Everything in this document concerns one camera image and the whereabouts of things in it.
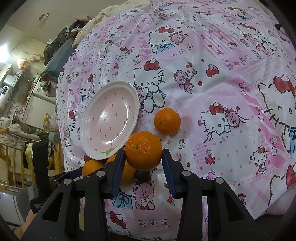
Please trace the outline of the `red cherry tomato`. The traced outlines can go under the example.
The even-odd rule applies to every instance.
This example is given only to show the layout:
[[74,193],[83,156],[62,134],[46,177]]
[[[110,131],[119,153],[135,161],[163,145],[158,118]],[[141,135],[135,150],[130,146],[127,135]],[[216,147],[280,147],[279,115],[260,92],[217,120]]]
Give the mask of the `red cherry tomato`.
[[90,161],[92,158],[89,157],[89,156],[87,156],[86,154],[84,154],[83,159],[84,159],[85,162],[88,162],[88,161]]

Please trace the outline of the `dark blueberry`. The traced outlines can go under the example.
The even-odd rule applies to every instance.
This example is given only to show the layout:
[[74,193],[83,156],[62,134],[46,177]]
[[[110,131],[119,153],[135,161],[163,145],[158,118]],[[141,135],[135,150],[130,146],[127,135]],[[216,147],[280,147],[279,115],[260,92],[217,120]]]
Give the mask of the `dark blueberry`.
[[137,181],[137,184],[143,184],[148,183],[151,179],[151,173],[150,171],[136,171],[135,172],[135,179]]

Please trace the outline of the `large orange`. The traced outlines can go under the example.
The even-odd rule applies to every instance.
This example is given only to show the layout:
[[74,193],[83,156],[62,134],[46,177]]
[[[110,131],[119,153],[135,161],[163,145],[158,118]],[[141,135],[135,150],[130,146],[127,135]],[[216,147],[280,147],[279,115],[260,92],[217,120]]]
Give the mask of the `large orange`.
[[138,171],[150,171],[161,161],[163,147],[153,133],[142,131],[132,134],[125,143],[127,162]]

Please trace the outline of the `small orange mandarin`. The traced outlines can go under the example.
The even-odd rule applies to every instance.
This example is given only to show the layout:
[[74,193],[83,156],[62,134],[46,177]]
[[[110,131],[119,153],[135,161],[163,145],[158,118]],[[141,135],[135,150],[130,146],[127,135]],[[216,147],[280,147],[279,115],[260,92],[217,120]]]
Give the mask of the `small orange mandarin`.
[[154,127],[165,136],[174,135],[181,126],[179,114],[171,108],[164,108],[158,111],[154,117]]

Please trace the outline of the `white cabinet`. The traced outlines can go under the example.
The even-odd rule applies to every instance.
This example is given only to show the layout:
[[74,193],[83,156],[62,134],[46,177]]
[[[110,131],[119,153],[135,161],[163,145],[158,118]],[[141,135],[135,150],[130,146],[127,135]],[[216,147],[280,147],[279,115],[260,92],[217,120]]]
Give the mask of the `white cabinet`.
[[36,81],[21,117],[22,123],[39,129],[43,129],[46,114],[52,116],[56,109],[56,97],[46,95],[42,83],[41,78]]

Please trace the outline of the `pink strawberry plate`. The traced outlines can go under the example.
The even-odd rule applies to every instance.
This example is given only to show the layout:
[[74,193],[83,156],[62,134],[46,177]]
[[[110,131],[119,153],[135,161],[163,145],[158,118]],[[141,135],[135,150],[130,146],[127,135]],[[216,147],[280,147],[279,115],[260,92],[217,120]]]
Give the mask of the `pink strawberry plate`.
[[121,149],[137,124],[139,99],[128,82],[115,81],[100,88],[77,117],[85,154],[103,160]]

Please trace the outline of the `teal pillow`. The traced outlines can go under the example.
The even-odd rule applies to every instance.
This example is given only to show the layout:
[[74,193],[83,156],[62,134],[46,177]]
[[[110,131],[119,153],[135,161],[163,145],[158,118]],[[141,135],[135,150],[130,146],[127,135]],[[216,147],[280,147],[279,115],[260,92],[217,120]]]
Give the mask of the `teal pillow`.
[[43,81],[57,81],[60,72],[66,61],[74,53],[75,49],[72,47],[72,40],[66,40],[63,45],[53,55],[45,70],[41,73],[40,78]]

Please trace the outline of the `Hello Kitty pink bedsheet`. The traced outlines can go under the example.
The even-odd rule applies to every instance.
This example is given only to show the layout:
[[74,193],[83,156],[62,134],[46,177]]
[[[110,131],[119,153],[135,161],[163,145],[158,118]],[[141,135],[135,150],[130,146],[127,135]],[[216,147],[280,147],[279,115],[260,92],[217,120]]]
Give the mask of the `Hello Kitty pink bedsheet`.
[[160,135],[183,167],[223,177],[253,218],[282,215],[295,195],[295,49],[259,1],[150,1],[95,25],[58,77],[65,169],[85,164],[78,115],[95,93],[129,82],[136,131],[175,110]]

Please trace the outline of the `pile of dark clothes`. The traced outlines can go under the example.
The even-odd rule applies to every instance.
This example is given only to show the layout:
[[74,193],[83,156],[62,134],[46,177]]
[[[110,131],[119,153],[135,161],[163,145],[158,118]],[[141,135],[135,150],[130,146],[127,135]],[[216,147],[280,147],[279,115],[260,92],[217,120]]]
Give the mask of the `pile of dark clothes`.
[[58,36],[44,49],[44,65],[47,66],[54,54],[59,48],[70,38],[76,37],[82,28],[89,22],[89,20],[76,20],[70,27],[65,27],[60,31]]

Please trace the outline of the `cream blanket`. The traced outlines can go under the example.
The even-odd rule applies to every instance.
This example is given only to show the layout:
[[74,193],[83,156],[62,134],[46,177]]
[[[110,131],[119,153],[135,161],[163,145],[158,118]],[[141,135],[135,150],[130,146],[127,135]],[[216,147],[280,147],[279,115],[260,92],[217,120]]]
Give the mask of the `cream blanket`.
[[132,9],[139,8],[141,6],[146,6],[149,4],[150,1],[146,0],[131,0],[126,1],[123,4],[118,4],[114,6],[108,6],[107,8],[102,9],[97,16],[92,18],[83,28],[80,30],[75,37],[72,47],[76,48],[79,43],[87,36],[90,31],[94,28],[95,25],[98,25],[100,23],[103,23],[113,16],[117,15],[118,13],[121,13],[123,11],[131,11]]

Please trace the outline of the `yellow wooden rail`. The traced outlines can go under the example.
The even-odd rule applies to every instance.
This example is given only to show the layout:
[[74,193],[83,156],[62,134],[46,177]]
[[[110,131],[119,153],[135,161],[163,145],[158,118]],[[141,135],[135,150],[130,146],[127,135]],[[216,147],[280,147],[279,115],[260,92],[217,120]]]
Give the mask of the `yellow wooden rail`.
[[[1,130],[1,188],[21,189],[33,184],[33,144],[36,141]],[[48,176],[53,177],[63,171],[62,147],[60,142],[46,141],[46,166]]]

